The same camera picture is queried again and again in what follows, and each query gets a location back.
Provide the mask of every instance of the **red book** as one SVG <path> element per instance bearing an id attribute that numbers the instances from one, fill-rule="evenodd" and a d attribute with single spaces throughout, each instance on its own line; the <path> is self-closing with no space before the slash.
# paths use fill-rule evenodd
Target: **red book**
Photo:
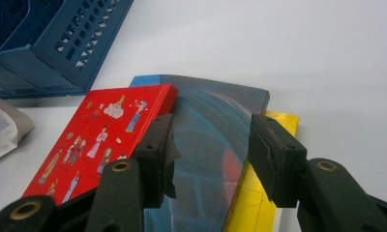
<path id="1" fill-rule="evenodd" d="M 104 166 L 128 158 L 177 93 L 172 85 L 90 91 L 22 196 L 47 194 L 60 205 L 95 188 Z"/>

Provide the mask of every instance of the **yellow book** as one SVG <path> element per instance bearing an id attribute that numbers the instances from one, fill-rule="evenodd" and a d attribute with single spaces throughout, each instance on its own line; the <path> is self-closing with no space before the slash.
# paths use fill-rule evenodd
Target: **yellow book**
<path id="1" fill-rule="evenodd" d="M 278 121 L 287 131 L 296 136 L 299 121 L 297 116 L 269 111 L 265 115 Z M 242 173 L 224 231 L 272 231 L 277 213 L 275 204 L 269 201 L 253 167 L 247 160 Z"/>

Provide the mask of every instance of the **blue plastic basket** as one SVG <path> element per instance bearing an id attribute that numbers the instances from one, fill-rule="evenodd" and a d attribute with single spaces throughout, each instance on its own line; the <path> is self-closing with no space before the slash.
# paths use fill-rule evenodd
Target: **blue plastic basket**
<path id="1" fill-rule="evenodd" d="M 0 98 L 14 99 L 87 93 L 133 0 L 0 2 L 0 24 L 13 24 L 0 38 Z M 22 19 L 2 16 L 13 4 L 27 6 Z"/>

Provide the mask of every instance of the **blue book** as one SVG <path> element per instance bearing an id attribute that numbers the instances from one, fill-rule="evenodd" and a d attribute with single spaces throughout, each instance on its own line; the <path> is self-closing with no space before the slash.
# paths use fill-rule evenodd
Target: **blue book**
<path id="1" fill-rule="evenodd" d="M 174 143 L 176 199 L 145 211 L 145 231 L 222 231 L 248 153 L 251 114 L 265 111 L 263 89 L 179 75 L 136 76 L 131 86 L 179 90 Z"/>

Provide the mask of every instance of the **white table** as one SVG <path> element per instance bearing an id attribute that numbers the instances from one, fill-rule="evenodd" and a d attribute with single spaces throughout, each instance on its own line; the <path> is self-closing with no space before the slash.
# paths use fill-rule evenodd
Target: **white table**
<path id="1" fill-rule="evenodd" d="M 268 110 L 300 117 L 308 159 L 343 164 L 387 201 L 387 0 L 135 0 L 93 89 L 141 74 L 270 91 Z M 18 199 L 83 97 L 9 101 L 35 129 L 0 159 L 0 210 Z M 281 231 L 300 230 L 284 210 Z"/>

